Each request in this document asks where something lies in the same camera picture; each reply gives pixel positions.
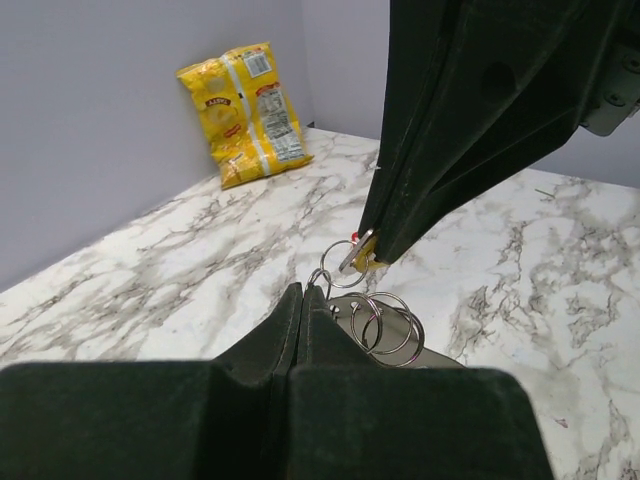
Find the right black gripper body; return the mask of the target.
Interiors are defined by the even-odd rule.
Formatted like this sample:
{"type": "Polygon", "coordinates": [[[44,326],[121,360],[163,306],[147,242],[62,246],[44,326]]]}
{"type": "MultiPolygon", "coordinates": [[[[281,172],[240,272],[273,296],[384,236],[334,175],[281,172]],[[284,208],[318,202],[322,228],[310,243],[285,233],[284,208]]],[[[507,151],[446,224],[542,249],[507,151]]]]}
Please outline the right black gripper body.
{"type": "Polygon", "coordinates": [[[639,110],[639,3],[577,5],[579,125],[609,136],[639,110]]]}

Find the yellow key tag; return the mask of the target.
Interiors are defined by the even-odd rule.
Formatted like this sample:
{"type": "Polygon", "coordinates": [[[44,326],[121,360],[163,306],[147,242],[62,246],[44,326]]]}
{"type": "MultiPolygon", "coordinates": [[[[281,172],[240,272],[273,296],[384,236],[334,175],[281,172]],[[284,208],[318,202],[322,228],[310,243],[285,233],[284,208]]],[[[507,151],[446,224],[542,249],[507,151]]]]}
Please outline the yellow key tag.
{"type": "Polygon", "coordinates": [[[354,232],[350,243],[352,248],[339,265],[339,271],[347,268],[355,269],[360,273],[386,268],[388,263],[381,261],[375,253],[378,240],[378,232],[374,229],[367,230],[363,235],[354,232]]]}

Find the metal red key organizer plate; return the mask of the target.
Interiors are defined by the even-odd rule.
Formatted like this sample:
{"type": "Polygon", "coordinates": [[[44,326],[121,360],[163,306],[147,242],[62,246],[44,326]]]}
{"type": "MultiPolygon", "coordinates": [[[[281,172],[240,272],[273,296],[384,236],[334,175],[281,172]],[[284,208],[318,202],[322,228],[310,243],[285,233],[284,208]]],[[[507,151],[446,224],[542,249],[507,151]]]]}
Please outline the metal red key organizer plate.
{"type": "Polygon", "coordinates": [[[337,248],[354,245],[351,240],[330,244],[308,279],[310,286],[326,283],[325,299],[334,322],[380,366],[460,368],[458,361],[425,346],[425,328],[401,297],[390,292],[357,292],[355,287],[364,281],[364,272],[347,283],[334,279],[334,273],[326,266],[327,258],[337,248]]]}

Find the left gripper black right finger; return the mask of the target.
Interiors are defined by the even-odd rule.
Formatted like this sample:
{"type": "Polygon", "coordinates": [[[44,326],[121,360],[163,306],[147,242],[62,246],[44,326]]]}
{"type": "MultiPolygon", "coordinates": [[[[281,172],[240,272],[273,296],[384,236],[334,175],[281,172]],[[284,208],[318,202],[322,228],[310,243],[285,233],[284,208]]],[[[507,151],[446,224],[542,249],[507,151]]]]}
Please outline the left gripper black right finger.
{"type": "Polygon", "coordinates": [[[303,297],[288,378],[291,479],[546,479],[529,397],[495,369],[374,363],[333,321],[321,290],[303,297]]]}

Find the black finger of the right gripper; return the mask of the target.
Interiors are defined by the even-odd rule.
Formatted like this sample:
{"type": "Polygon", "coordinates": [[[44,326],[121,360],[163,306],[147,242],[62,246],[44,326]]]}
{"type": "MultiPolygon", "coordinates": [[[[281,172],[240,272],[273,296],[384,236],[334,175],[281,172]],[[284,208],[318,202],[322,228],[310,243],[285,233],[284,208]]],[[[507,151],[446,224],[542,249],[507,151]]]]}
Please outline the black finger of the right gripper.
{"type": "Polygon", "coordinates": [[[458,2],[455,34],[377,230],[375,253],[388,264],[582,128],[579,1],[458,2]]]}
{"type": "Polygon", "coordinates": [[[359,233],[379,230],[459,19],[458,1],[392,1],[382,129],[359,233]]]}

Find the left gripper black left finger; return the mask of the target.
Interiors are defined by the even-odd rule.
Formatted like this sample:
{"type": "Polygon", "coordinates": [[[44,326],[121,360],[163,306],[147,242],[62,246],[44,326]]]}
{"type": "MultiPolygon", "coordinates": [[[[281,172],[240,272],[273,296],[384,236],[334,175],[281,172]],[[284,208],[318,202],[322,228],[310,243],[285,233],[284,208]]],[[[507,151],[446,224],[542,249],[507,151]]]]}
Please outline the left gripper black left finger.
{"type": "Polygon", "coordinates": [[[5,479],[280,479],[303,291],[212,360],[32,362],[1,372],[5,479]]]}

